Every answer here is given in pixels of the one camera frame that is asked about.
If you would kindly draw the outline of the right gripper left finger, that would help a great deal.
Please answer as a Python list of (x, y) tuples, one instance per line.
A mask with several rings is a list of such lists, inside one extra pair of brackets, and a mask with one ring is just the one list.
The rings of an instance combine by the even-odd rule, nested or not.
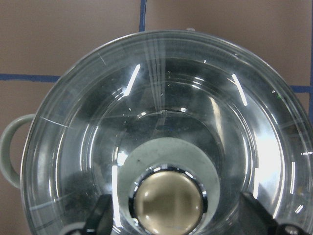
[(61, 230), (62, 235), (110, 235), (113, 228), (111, 194), (99, 197), (85, 222), (72, 223)]

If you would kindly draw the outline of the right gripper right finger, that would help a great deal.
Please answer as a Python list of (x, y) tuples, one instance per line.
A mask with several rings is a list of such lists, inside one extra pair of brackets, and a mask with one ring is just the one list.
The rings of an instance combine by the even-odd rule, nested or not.
[(239, 222), (246, 235), (308, 235), (298, 224), (277, 220), (250, 192), (239, 197)]

